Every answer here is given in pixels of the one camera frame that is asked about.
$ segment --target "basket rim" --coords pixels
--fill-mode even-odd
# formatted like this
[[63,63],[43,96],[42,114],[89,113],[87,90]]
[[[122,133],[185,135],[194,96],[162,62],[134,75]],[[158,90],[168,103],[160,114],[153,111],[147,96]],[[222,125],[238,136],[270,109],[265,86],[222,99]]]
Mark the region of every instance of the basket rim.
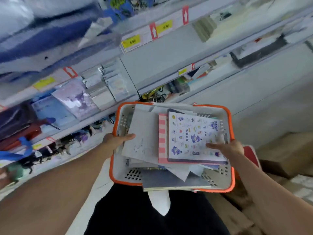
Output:
[[[114,123],[114,127],[113,127],[113,132],[112,132],[112,134],[114,136],[117,136],[117,127],[119,124],[120,110],[125,105],[135,105],[135,104],[143,104],[143,105],[151,105],[151,106],[154,105],[153,103],[148,103],[148,102],[124,102],[124,103],[120,104],[118,109],[117,109],[117,112],[116,112],[117,114],[116,114],[116,119],[115,119],[115,123]],[[225,110],[225,112],[227,113],[227,118],[228,118],[230,140],[231,141],[235,140],[234,133],[233,133],[232,116],[231,116],[230,110],[228,108],[226,108],[225,106],[218,106],[218,105],[196,105],[196,104],[194,104],[193,106],[195,106],[195,107],[204,107],[204,106],[216,107],[216,108],[222,108],[223,110]],[[126,181],[121,181],[121,180],[115,179],[115,177],[113,176],[113,164],[114,164],[114,153],[111,156],[110,170],[109,170],[110,179],[114,183],[127,185],[127,186],[142,186],[142,183],[131,183],[131,182],[126,182]],[[195,188],[195,190],[204,191],[204,192],[211,192],[211,193],[227,193],[227,192],[232,191],[234,189],[234,187],[235,187],[235,169],[232,167],[231,168],[231,183],[230,183],[230,186],[228,188],[226,188],[226,189],[197,189],[197,188]]]

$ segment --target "hand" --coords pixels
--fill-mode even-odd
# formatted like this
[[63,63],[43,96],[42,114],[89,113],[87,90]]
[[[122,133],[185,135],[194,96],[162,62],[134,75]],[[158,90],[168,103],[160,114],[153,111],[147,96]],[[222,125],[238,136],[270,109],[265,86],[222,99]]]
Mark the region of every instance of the hand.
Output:
[[114,137],[113,134],[108,133],[103,138],[103,144],[109,146],[110,150],[114,151],[116,148],[118,148],[120,145],[122,145],[123,142],[132,140],[136,137],[135,134],[127,134],[126,136],[117,136]]
[[221,153],[228,158],[232,159],[235,155],[245,155],[245,150],[241,145],[241,142],[234,140],[231,143],[207,143],[206,146],[210,149],[220,150]]

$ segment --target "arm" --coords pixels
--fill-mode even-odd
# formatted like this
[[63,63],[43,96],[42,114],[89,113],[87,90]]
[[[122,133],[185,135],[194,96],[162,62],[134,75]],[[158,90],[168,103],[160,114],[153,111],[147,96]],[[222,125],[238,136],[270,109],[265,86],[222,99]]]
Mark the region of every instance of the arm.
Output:
[[0,234],[65,234],[87,199],[104,161],[135,135],[113,137],[82,157],[27,181],[0,202]]
[[211,144],[227,157],[256,204],[268,235],[309,235],[313,231],[313,206],[272,180],[244,156],[240,142]]

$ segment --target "white plastic basket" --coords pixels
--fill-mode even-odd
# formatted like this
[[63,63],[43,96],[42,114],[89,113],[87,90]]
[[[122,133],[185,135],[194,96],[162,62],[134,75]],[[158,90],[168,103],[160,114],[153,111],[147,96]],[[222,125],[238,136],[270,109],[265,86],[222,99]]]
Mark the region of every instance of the white plastic basket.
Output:
[[[167,104],[167,103],[143,103],[143,102],[125,102],[121,104],[117,110],[116,121],[113,128],[115,136],[123,136],[127,134],[127,126],[130,125],[131,116],[135,110],[136,104],[143,104],[147,107],[159,106],[166,108],[175,108],[180,110],[192,110],[199,115],[206,114],[210,117],[217,117],[223,120],[224,133],[226,142],[234,139],[233,127],[231,122],[230,111],[224,106],[215,105],[188,105],[188,104]],[[139,168],[130,168],[127,166],[127,158],[121,155],[122,146],[119,147],[113,157],[111,157],[110,164],[110,178],[114,183],[124,184],[129,186],[142,186],[141,172]],[[202,177],[207,180],[210,189],[197,189],[200,191],[226,193],[230,192],[235,187],[235,172],[234,168],[228,165],[220,165],[219,170],[205,169]]]

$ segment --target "floor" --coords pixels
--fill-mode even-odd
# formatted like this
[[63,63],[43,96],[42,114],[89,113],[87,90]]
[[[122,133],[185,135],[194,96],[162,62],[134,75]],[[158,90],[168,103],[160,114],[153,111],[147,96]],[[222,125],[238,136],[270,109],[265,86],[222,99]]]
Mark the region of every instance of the floor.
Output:
[[[235,136],[244,144],[250,144],[257,148],[289,131],[303,132],[313,130],[313,66],[309,63],[311,62],[310,57],[308,57],[307,49],[305,48],[304,50],[304,48],[303,45],[299,47],[299,55],[301,55],[301,51],[303,50],[303,55],[301,56],[306,64],[302,64],[301,66],[296,64],[292,66],[291,70],[290,66],[284,66],[287,60],[283,60],[283,56],[278,56],[277,58],[281,59],[276,60],[281,62],[279,65],[282,67],[278,68],[277,63],[273,62],[271,67],[260,66],[253,72],[255,78],[260,82],[262,82],[263,76],[266,81],[268,75],[275,78],[275,76],[281,74],[285,77],[296,74],[297,79],[295,81],[285,84],[281,89],[277,91],[274,90],[266,96],[262,96],[264,89],[260,89],[260,92],[255,92],[255,90],[251,91],[251,89],[249,89],[248,92],[250,94],[254,94],[254,96],[259,94],[260,96],[260,99],[252,104],[247,102],[249,99],[243,99],[243,101],[241,101],[241,96],[236,93],[236,90],[234,91],[237,98],[231,99],[232,104],[230,107],[234,107],[234,104],[238,104],[236,100],[239,100],[240,104],[247,102],[247,106],[241,105],[242,110],[235,109],[233,113]],[[244,77],[244,75],[246,75],[246,73],[242,73],[242,76],[238,76],[237,79]],[[108,175],[109,165],[110,160],[107,160],[92,187],[87,201],[76,216],[66,235],[84,234],[89,218],[93,213],[94,206],[106,195],[113,185]]]

